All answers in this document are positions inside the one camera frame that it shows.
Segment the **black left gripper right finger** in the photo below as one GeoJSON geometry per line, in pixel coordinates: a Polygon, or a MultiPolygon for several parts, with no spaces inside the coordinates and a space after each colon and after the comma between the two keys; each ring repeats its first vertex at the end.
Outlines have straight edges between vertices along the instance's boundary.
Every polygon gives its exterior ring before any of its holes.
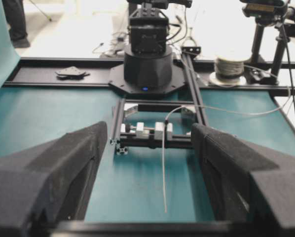
{"type": "Polygon", "coordinates": [[[295,157],[198,123],[191,142],[217,220],[295,229],[295,157]]]}

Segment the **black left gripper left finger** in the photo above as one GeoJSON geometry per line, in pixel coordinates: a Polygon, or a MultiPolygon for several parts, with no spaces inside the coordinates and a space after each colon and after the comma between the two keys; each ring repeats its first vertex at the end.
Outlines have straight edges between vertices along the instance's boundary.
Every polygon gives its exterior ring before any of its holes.
{"type": "Polygon", "coordinates": [[[83,220],[107,142],[103,121],[0,158],[0,236],[83,220]]]}

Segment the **black robot arm with base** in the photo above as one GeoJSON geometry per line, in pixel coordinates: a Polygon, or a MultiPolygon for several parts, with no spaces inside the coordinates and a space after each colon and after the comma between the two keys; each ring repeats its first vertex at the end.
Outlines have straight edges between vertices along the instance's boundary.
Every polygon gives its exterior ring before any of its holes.
{"type": "Polygon", "coordinates": [[[162,12],[170,0],[136,0],[141,8],[129,17],[129,44],[123,64],[110,70],[109,86],[120,97],[157,98],[185,88],[184,70],[173,62],[169,19],[162,12]]]}

